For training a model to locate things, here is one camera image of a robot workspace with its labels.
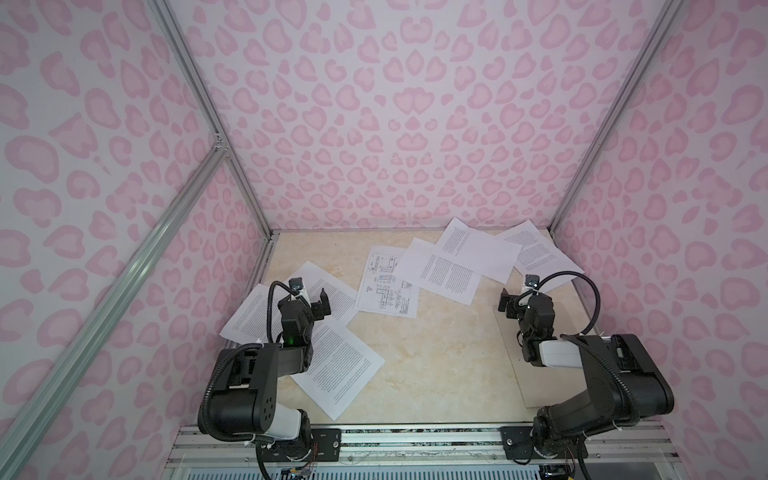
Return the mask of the large text sheet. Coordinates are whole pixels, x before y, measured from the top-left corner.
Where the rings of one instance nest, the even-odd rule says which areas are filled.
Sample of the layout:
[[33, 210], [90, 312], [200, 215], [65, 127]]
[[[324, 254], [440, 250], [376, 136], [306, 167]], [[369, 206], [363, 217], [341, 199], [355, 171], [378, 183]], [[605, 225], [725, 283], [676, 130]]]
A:
[[337, 420], [384, 365], [384, 359], [336, 321], [315, 324], [313, 356], [294, 382], [332, 420]]

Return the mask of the beige paper folder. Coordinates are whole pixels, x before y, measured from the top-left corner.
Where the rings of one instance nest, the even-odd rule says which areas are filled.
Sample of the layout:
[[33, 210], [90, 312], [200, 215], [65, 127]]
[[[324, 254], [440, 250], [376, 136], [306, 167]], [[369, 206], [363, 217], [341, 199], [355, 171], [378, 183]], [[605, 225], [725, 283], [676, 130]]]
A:
[[511, 361], [525, 406], [538, 409], [570, 399], [586, 389], [584, 375], [576, 368], [537, 367], [523, 359], [518, 340], [519, 323], [492, 308]]

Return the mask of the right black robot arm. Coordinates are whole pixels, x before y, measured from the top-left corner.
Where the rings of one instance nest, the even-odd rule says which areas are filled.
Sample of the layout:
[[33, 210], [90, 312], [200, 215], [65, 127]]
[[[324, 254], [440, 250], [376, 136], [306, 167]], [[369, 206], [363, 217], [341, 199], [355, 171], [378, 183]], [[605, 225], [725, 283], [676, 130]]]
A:
[[584, 383], [569, 398], [539, 408], [528, 438], [507, 441], [509, 459], [528, 463], [572, 453], [582, 460], [588, 438], [673, 410], [672, 389], [636, 335], [556, 336], [554, 302], [535, 290], [502, 290], [496, 311], [517, 326], [512, 352], [524, 366], [580, 373]]

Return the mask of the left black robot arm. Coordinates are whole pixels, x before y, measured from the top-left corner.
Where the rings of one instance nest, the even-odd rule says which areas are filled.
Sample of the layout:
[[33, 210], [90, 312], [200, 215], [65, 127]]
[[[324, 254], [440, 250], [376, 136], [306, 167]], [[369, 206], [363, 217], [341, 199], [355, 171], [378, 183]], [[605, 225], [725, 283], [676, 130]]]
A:
[[310, 302], [296, 283], [278, 302], [281, 340], [248, 343], [220, 352], [198, 410], [201, 433], [228, 443], [280, 448], [300, 461], [313, 453], [308, 415], [278, 403], [278, 379], [306, 373], [312, 362], [315, 323], [332, 313], [325, 290]]

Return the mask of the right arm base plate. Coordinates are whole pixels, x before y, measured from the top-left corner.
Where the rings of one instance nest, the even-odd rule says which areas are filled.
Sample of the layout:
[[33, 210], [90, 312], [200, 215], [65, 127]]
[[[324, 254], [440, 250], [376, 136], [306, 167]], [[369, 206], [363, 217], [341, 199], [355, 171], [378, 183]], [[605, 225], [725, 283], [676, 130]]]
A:
[[584, 436], [556, 438], [533, 426], [503, 426], [499, 432], [506, 459], [521, 465], [543, 460], [578, 460], [589, 457]]

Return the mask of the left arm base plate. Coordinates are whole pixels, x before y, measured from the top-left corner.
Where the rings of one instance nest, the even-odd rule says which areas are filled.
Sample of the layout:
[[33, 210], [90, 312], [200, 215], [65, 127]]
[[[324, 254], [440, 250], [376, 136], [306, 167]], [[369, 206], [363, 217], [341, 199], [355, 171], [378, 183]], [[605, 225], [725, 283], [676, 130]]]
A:
[[266, 462], [336, 462], [339, 460], [342, 430], [315, 428], [299, 433], [293, 440], [278, 440], [257, 451]]

